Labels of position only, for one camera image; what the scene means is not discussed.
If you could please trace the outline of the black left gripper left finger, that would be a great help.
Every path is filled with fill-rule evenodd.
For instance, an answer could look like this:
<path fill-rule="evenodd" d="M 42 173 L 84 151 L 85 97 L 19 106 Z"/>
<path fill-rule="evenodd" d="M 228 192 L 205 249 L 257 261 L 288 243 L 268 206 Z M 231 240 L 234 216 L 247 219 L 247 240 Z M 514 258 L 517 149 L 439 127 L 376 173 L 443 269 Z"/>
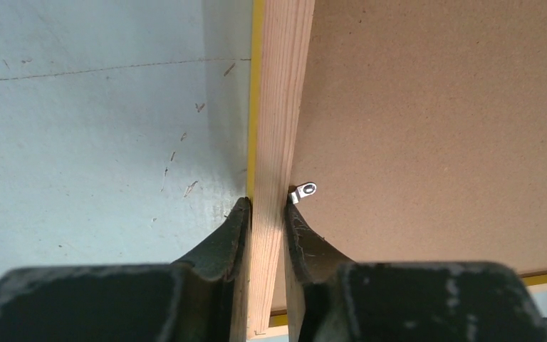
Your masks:
<path fill-rule="evenodd" d="M 0 278 L 0 341 L 245 341 L 251 202 L 169 264 L 42 266 Z"/>

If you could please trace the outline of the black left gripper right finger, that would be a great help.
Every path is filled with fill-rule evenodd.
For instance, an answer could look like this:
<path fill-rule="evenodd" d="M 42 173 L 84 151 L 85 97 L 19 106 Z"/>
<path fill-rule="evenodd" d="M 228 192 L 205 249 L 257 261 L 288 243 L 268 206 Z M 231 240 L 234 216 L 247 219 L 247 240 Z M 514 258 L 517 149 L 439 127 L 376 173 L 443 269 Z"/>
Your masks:
<path fill-rule="evenodd" d="M 356 262 L 284 209 L 292 341 L 547 341 L 518 275 L 486 261 Z"/>

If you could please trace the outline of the brown cardboard backing board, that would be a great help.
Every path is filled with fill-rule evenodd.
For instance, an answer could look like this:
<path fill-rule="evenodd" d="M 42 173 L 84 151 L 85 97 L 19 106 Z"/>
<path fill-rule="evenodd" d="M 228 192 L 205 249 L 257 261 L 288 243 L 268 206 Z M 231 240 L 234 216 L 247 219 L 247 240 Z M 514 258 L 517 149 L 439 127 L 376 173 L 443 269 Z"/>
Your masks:
<path fill-rule="evenodd" d="M 317 1 L 291 180 L 356 261 L 547 270 L 547 1 Z"/>

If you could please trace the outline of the orange wooden picture frame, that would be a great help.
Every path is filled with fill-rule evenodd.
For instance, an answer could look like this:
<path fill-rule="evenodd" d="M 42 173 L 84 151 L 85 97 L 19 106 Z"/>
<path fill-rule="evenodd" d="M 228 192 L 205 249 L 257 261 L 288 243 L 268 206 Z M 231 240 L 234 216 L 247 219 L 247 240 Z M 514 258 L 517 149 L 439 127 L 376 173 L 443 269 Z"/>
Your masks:
<path fill-rule="evenodd" d="M 306 183 L 295 184 L 291 176 L 316 2 L 257 1 L 254 8 L 248 166 L 248 192 L 253 202 L 247 327 L 251 338 L 271 330 L 270 314 L 280 304 L 275 283 L 286 283 L 284 209 L 292 203 L 288 198 L 292 186 Z M 308 197 L 295 204 L 298 211 Z M 536 287 L 547 290 L 547 270 L 522 274 L 503 265 L 518 275 L 532 299 Z"/>

